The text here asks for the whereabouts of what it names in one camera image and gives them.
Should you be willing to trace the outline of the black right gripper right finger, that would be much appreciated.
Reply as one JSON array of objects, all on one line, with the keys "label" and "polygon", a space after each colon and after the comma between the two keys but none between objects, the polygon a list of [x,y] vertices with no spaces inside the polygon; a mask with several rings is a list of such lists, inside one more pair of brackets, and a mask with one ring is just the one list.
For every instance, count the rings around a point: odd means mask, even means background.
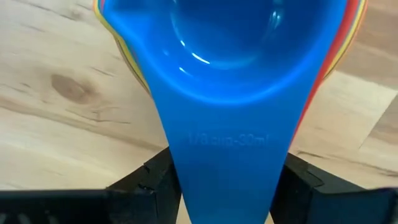
[{"label": "black right gripper right finger", "polygon": [[275,224],[360,224],[371,193],[289,153],[272,201]]}]

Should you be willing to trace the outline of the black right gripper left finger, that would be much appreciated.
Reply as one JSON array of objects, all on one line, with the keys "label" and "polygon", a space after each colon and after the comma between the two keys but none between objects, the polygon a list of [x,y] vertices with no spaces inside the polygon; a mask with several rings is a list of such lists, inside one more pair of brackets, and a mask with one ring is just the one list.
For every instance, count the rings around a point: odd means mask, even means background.
[{"label": "black right gripper left finger", "polygon": [[112,224],[176,224],[182,193],[167,148],[107,189]]}]

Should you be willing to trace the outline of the blue measuring cup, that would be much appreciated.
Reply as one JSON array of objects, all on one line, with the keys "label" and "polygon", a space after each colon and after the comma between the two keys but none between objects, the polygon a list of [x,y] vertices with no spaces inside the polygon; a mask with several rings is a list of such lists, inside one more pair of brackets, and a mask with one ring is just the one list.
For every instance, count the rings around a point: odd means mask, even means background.
[{"label": "blue measuring cup", "polygon": [[159,113],[192,224],[264,224],[347,0],[104,0]]}]

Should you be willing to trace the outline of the red measuring cup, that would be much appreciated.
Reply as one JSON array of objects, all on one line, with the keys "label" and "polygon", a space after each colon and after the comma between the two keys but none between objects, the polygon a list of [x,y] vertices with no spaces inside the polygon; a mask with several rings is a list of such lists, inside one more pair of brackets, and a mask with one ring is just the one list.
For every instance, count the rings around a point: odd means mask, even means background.
[{"label": "red measuring cup", "polygon": [[347,0],[343,20],[312,86],[311,92],[307,98],[307,102],[295,129],[295,134],[297,133],[297,130],[320,84],[335,69],[336,65],[345,55],[354,40],[364,16],[364,12],[367,9],[367,4],[368,0]]}]

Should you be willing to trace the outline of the yellow measuring cup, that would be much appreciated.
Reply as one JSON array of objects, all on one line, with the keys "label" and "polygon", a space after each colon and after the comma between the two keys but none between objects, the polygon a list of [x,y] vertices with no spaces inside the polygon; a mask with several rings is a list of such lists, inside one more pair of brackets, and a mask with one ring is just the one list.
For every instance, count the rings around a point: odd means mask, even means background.
[{"label": "yellow measuring cup", "polygon": [[[105,19],[105,2],[106,0],[93,0],[93,11],[95,12],[95,15],[99,19],[100,23],[102,23],[102,25],[104,25],[105,28],[110,31],[110,33],[112,33],[124,61],[132,71],[137,81],[141,84],[146,92],[150,93],[148,84],[136,62],[135,53],[127,46],[126,41]],[[317,91],[321,82],[326,79],[326,77],[335,69],[341,58],[344,57],[344,54],[349,49],[361,25],[367,6],[368,0],[347,0],[343,20],[328,51],[328,55],[323,61],[323,65],[318,73],[317,79],[313,84],[311,94],[314,94]]]}]

